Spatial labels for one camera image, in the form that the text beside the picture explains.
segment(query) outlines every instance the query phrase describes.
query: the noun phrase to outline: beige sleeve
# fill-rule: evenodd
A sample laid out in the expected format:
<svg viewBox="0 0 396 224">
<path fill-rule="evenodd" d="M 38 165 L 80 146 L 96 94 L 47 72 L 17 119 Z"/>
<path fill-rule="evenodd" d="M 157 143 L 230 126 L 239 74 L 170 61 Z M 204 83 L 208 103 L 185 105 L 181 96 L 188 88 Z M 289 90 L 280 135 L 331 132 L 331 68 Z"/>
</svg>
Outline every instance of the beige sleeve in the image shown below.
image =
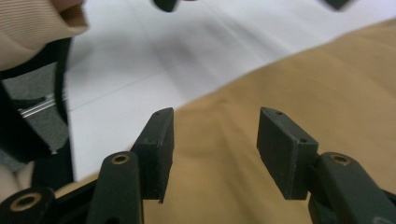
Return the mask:
<svg viewBox="0 0 396 224">
<path fill-rule="evenodd" d="M 0 71 L 28 61 L 51 41 L 86 30 L 81 6 L 59 14 L 50 0 L 0 0 Z"/>
</svg>

